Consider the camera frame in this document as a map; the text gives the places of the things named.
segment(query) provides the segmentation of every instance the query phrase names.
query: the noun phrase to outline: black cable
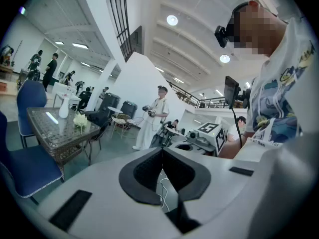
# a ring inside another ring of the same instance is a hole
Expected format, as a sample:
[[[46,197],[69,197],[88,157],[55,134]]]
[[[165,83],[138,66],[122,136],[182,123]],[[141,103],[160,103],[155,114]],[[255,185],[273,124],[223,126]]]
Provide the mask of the black cable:
[[[234,119],[235,119],[235,124],[236,124],[236,128],[237,128],[237,132],[238,132],[238,134],[239,134],[240,148],[242,148],[243,143],[242,143],[242,141],[241,141],[241,134],[240,134],[240,131],[239,131],[239,126],[238,126],[237,118],[236,118],[236,115],[235,115],[234,109],[233,109],[233,108],[231,108],[231,110],[233,111]]]

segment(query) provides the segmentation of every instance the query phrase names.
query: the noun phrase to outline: white flower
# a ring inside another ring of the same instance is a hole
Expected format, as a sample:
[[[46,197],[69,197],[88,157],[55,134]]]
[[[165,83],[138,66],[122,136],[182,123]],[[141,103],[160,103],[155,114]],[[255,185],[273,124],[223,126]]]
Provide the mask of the white flower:
[[[83,126],[86,126],[88,119],[85,117],[85,115],[77,114],[74,117],[73,122],[75,125],[83,127]]]

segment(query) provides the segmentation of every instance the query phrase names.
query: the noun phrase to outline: man in white outfit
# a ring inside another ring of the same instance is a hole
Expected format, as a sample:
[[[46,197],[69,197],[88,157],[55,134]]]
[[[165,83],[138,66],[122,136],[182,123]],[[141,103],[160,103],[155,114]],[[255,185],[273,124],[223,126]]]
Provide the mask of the man in white outfit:
[[[167,88],[159,86],[159,98],[152,103],[148,112],[152,116],[148,115],[145,120],[138,134],[136,145],[132,147],[133,149],[144,150],[150,147],[154,135],[169,114],[168,101],[165,98],[166,94]]]

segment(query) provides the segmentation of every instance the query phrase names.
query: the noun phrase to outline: railing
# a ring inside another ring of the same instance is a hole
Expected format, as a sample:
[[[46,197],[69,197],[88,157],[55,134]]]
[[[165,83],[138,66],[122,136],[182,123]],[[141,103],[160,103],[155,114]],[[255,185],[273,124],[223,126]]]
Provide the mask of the railing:
[[[167,81],[170,87],[176,92],[179,99],[183,102],[194,106],[195,108],[229,108],[229,105],[225,102],[225,97],[210,98],[210,99],[198,99],[187,91],[181,89],[179,86]],[[243,108],[242,101],[235,101],[233,108]]]
[[[176,92],[176,95],[179,99],[191,106],[194,106],[195,108],[199,107],[200,100],[198,98],[181,89],[179,86],[176,86],[172,82],[167,82],[169,83],[170,87]]]
[[[117,40],[124,56],[125,62],[128,61],[133,54],[131,40],[130,40],[130,28],[128,21],[128,12],[126,0],[106,0],[109,1],[113,19],[115,23],[115,31]]]

